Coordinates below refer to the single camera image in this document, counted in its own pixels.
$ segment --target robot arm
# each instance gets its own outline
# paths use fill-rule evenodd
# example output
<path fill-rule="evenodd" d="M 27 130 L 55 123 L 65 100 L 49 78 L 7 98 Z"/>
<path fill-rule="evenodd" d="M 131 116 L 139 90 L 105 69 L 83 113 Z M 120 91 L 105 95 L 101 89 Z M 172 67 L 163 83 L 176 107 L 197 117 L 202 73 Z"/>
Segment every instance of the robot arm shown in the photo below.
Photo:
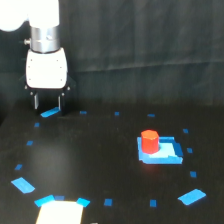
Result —
<path fill-rule="evenodd" d="M 67 62 L 60 47 L 58 0 L 0 0 L 0 30 L 15 31 L 25 21 L 29 21 L 31 28 L 31 38 L 24 41 L 30 45 L 26 84 L 35 91 L 38 88 L 64 91 Z"/>
<path fill-rule="evenodd" d="M 0 30 L 12 32 L 29 21 L 30 44 L 34 52 L 60 49 L 58 0 L 0 0 Z"/>

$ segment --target black surface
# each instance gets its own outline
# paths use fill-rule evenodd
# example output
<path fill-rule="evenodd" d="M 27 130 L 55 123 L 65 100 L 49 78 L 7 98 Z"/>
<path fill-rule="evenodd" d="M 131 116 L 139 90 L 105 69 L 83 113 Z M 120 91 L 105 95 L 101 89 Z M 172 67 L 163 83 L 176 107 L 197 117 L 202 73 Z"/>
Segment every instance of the black surface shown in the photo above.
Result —
<path fill-rule="evenodd" d="M 35 116 L 18 103 L 0 129 L 0 223 L 35 223 L 34 201 L 53 195 L 89 199 L 82 224 L 223 223 L 224 108 L 90 105 L 87 115 Z M 155 118 L 147 117 L 155 113 Z M 189 134 L 183 133 L 188 128 Z M 145 165 L 138 161 L 141 131 L 175 136 L 182 165 Z M 33 140 L 32 146 L 26 146 Z M 193 148 L 193 154 L 187 153 Z M 15 171 L 17 164 L 23 164 Z M 197 172 L 197 178 L 190 177 Z M 21 193 L 11 181 L 25 178 L 36 189 Z M 177 198 L 201 189 L 207 197 L 190 205 Z M 104 207 L 112 198 L 113 206 Z M 150 199 L 157 208 L 150 208 Z"/>

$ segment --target red cylinder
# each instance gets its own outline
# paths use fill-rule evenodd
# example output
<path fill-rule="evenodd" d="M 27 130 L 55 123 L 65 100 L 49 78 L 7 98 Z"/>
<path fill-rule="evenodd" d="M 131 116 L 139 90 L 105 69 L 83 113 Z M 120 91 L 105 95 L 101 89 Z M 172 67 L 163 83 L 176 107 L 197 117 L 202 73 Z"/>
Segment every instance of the red cylinder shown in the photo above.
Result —
<path fill-rule="evenodd" d="M 146 130 L 141 133 L 142 151 L 153 154 L 159 151 L 159 135 L 156 131 Z"/>

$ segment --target black table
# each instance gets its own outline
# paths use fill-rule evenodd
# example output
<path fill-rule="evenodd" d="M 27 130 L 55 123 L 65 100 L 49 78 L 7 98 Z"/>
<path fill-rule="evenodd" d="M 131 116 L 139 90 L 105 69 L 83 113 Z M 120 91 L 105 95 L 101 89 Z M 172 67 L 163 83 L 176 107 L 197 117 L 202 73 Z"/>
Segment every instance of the black table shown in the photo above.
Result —
<path fill-rule="evenodd" d="M 76 110 L 42 118 L 27 103 L 15 105 L 0 128 L 1 224 L 35 223 L 34 201 L 48 195 L 90 200 L 82 224 L 223 223 L 224 108 L 93 104 L 83 109 L 86 115 Z M 174 136 L 183 164 L 140 162 L 137 137 L 146 129 Z M 19 171 L 17 164 L 23 165 Z M 19 177 L 36 189 L 20 192 L 11 183 Z M 177 199 L 193 189 L 207 196 L 190 206 Z M 104 206 L 106 198 L 113 199 L 112 207 Z M 150 199 L 157 200 L 156 208 Z"/>

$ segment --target blue tape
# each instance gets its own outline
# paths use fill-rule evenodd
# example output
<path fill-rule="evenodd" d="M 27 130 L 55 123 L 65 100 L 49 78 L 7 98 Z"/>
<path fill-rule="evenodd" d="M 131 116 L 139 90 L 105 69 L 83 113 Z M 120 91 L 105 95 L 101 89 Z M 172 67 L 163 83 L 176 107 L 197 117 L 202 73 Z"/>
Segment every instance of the blue tape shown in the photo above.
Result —
<path fill-rule="evenodd" d="M 183 158 L 178 156 L 169 156 L 165 158 L 150 158 L 149 154 L 142 151 L 141 137 L 137 138 L 139 161 L 146 164 L 182 164 Z"/>
<path fill-rule="evenodd" d="M 155 114 L 148 114 L 148 117 L 155 117 Z"/>
<path fill-rule="evenodd" d="M 64 201 L 65 196 L 54 196 L 55 201 Z"/>
<path fill-rule="evenodd" d="M 206 194 L 198 189 L 195 189 L 181 197 L 178 198 L 178 200 L 182 201 L 185 205 L 190 205 L 194 203 L 195 201 L 200 200 L 201 198 L 204 198 Z"/>
<path fill-rule="evenodd" d="M 177 156 L 183 156 L 183 152 L 179 143 L 173 142 L 173 147 Z"/>
<path fill-rule="evenodd" d="M 41 116 L 44 117 L 44 118 L 49 117 L 53 114 L 58 113 L 59 111 L 60 111 L 60 109 L 58 107 L 55 107 L 54 109 L 51 109 L 51 110 L 48 110 L 48 111 L 42 113 Z"/>
<path fill-rule="evenodd" d="M 34 203 L 36 204 L 37 207 L 41 207 L 43 204 L 46 204 L 50 201 L 54 201 L 54 196 L 53 195 L 49 195 L 47 197 L 38 199 L 38 200 L 34 201 Z"/>
<path fill-rule="evenodd" d="M 22 177 L 19 179 L 11 181 L 11 183 L 17 187 L 20 191 L 23 192 L 23 194 L 31 193 L 35 190 L 35 188 L 28 183 L 26 180 L 24 180 Z"/>
<path fill-rule="evenodd" d="M 171 137 L 171 136 L 169 136 L 169 137 L 161 136 L 161 137 L 159 137 L 159 140 L 174 140 L 174 137 Z"/>
<path fill-rule="evenodd" d="M 112 206 L 113 200 L 112 199 L 105 199 L 104 205 L 105 206 Z"/>
<path fill-rule="evenodd" d="M 191 171 L 190 172 L 191 177 L 196 178 L 197 177 L 197 173 L 195 171 Z"/>
<path fill-rule="evenodd" d="M 188 132 L 188 129 L 183 129 L 183 132 L 185 133 L 185 134 L 188 134 L 189 132 Z"/>
<path fill-rule="evenodd" d="M 187 148 L 187 152 L 188 153 L 193 153 L 193 149 L 192 148 Z"/>
<path fill-rule="evenodd" d="M 79 205 L 82 205 L 83 207 L 86 207 L 90 201 L 86 200 L 86 199 L 83 199 L 83 198 L 79 198 L 77 201 L 76 201 L 77 204 Z"/>
<path fill-rule="evenodd" d="M 174 137 L 159 137 L 159 143 L 175 143 Z"/>
<path fill-rule="evenodd" d="M 40 123 L 35 123 L 34 127 L 35 128 L 39 128 L 40 127 Z"/>
<path fill-rule="evenodd" d="M 15 168 L 15 170 L 20 170 L 21 168 L 22 168 L 22 164 L 18 164 L 17 166 L 16 166 L 16 168 Z"/>
<path fill-rule="evenodd" d="M 80 114 L 87 114 L 87 111 L 80 111 Z"/>
<path fill-rule="evenodd" d="M 150 200 L 150 207 L 156 207 L 156 200 Z"/>
<path fill-rule="evenodd" d="M 33 145 L 33 141 L 28 141 L 28 142 L 26 143 L 26 145 L 28 145 L 28 146 Z"/>

